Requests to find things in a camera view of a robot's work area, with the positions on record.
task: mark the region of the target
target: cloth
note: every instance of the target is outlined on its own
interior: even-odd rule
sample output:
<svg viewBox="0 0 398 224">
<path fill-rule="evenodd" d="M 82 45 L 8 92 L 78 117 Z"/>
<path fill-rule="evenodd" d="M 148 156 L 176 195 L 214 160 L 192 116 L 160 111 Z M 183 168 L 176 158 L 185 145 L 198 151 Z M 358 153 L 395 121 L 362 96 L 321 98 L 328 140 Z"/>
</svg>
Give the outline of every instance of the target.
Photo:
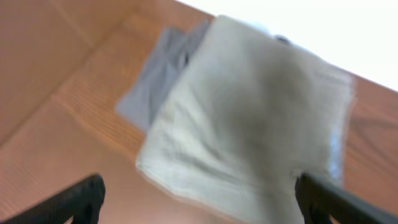
<svg viewBox="0 0 398 224">
<path fill-rule="evenodd" d="M 148 131 L 209 25 L 208 21 L 204 21 L 188 34 L 174 27 L 166 28 L 147 59 L 136 85 L 122 97 L 116 111 L 143 131 Z"/>
<path fill-rule="evenodd" d="M 343 180 L 353 79 L 225 16 L 211 24 L 136 161 L 163 189 L 249 223 L 303 223 L 303 172 Z"/>
</svg>

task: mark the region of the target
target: garment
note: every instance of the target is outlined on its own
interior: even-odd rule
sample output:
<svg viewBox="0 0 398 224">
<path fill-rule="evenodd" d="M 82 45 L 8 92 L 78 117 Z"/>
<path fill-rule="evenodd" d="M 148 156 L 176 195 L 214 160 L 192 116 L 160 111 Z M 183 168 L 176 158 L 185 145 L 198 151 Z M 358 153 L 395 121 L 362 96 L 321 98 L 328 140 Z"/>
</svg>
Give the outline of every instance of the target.
<svg viewBox="0 0 398 224">
<path fill-rule="evenodd" d="M 172 194 L 249 223 L 303 223 L 303 172 L 343 180 L 353 79 L 225 16 L 162 105 L 137 168 Z"/>
<path fill-rule="evenodd" d="M 204 21 L 188 34 L 174 27 L 166 28 L 147 59 L 137 83 L 120 100 L 116 111 L 143 131 L 148 131 L 209 24 Z"/>
</svg>

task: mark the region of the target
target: small dark object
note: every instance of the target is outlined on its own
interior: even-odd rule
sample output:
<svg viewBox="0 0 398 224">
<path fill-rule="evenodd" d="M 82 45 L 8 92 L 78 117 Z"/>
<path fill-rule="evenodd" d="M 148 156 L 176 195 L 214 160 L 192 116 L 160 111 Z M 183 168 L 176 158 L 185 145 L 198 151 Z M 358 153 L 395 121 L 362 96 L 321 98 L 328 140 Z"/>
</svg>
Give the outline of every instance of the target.
<svg viewBox="0 0 398 224">
<path fill-rule="evenodd" d="M 3 224 L 64 224 L 71 217 L 73 224 L 95 224 L 98 223 L 104 197 L 102 177 L 91 175 Z"/>
<path fill-rule="evenodd" d="M 315 177 L 302 174 L 296 181 L 295 194 L 304 216 L 305 224 L 332 223 L 398 223 L 398 218 L 361 199 Z"/>
</svg>

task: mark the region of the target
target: folded clothing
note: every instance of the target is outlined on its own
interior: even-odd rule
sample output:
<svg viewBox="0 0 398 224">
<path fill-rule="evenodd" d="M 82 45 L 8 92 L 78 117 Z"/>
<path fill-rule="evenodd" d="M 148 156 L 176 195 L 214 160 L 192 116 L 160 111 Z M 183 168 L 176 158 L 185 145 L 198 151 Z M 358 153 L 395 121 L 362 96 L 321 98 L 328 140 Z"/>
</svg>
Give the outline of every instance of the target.
<svg viewBox="0 0 398 224">
<path fill-rule="evenodd" d="M 166 28 L 135 86 L 122 97 L 116 111 L 143 131 L 148 131 L 209 25 L 208 21 L 204 21 L 187 34 L 174 27 Z"/>
<path fill-rule="evenodd" d="M 303 223 L 303 172 L 342 183 L 353 79 L 225 16 L 161 107 L 138 169 L 176 196 L 251 223 Z"/>
</svg>

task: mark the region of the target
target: brown wooden surface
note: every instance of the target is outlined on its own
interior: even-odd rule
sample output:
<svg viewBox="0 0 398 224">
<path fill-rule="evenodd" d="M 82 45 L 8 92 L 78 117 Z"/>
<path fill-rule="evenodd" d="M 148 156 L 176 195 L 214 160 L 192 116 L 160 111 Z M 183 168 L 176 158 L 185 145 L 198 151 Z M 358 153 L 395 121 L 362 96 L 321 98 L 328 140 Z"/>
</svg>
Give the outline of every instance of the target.
<svg viewBox="0 0 398 224">
<path fill-rule="evenodd" d="M 144 134 L 114 112 L 161 30 L 204 19 L 173 0 L 0 2 L 0 219 L 99 172 L 100 223 L 228 222 L 138 175 Z M 398 94 L 359 78 L 357 98 L 346 188 L 397 214 Z"/>
</svg>

